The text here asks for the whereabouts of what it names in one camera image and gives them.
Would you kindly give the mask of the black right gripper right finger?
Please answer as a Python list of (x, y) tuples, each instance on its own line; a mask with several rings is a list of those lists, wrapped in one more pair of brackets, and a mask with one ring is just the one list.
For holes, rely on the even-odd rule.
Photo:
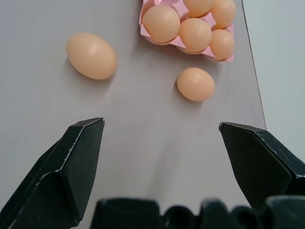
[(268, 197), (305, 194), (305, 164), (266, 130), (219, 125), (235, 179), (253, 209)]

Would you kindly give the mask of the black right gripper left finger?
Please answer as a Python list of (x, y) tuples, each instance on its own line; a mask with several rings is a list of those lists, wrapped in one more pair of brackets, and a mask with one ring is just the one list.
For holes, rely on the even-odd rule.
[(71, 229), (84, 217), (104, 119), (79, 121), (39, 157), (0, 212), (2, 229)]

